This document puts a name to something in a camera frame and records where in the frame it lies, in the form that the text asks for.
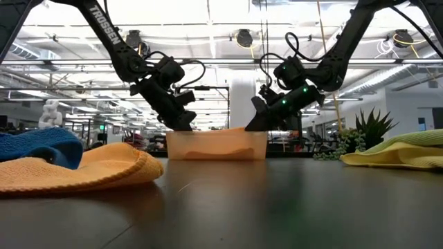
white pillar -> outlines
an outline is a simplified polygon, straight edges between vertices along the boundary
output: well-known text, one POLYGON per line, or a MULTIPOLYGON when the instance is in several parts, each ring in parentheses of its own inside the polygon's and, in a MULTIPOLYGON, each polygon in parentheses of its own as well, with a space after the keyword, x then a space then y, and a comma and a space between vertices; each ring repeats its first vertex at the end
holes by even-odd
POLYGON ((229 127, 245 127, 255 115, 251 98, 255 96, 255 78, 250 71, 236 71, 229 88, 229 127))

clear plastic bin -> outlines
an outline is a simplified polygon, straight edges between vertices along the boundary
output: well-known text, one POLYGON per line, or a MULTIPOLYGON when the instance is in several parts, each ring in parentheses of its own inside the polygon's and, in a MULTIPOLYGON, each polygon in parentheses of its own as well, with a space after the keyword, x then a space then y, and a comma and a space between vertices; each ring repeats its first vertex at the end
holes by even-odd
POLYGON ((166 140, 171 160, 264 160, 267 132, 173 131, 166 140))

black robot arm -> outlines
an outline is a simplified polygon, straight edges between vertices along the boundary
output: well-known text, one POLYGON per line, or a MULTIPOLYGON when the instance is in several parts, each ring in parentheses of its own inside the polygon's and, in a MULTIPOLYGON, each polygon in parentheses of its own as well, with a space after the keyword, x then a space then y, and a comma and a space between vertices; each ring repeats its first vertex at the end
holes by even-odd
MULTIPOLYGON (((158 119, 173 130, 190 131, 196 114, 186 111, 184 105, 195 101, 192 91, 179 95, 169 92, 170 85, 185 75, 173 57, 163 55, 157 64, 147 64, 145 58, 128 46, 96 0, 53 0, 76 7, 107 49, 116 74, 124 82, 136 83, 131 95, 140 93, 159 116, 158 119)), ((0 63, 17 36, 30 10, 42 0, 0 1, 0 63)))
MULTIPOLYGON (((325 54, 316 68, 305 69, 300 59, 297 58, 297 55, 300 55, 297 49, 295 49, 296 54, 293 57, 289 56, 287 59, 280 57, 284 61, 275 68, 273 74, 279 86, 282 86, 280 84, 282 81, 284 89, 290 90, 290 92, 276 94, 270 89, 270 84, 262 86, 259 94, 265 101, 258 96, 252 99, 257 113, 245 130, 281 129, 286 126, 285 120, 289 116, 300 117, 300 110, 312 102, 317 101, 322 105, 325 96, 320 94, 318 90, 332 92, 340 89, 349 60, 370 25, 374 13, 384 8, 394 8, 395 5, 403 2, 405 0, 359 0, 355 9, 351 11, 351 18, 346 23, 336 44, 325 54), (315 86, 308 86, 306 79, 311 80, 315 86)), ((411 0, 410 2, 423 11, 438 41, 443 44, 443 18, 441 18, 443 16, 443 0, 411 0)), ((440 57, 443 57, 434 44, 431 46, 440 57)))

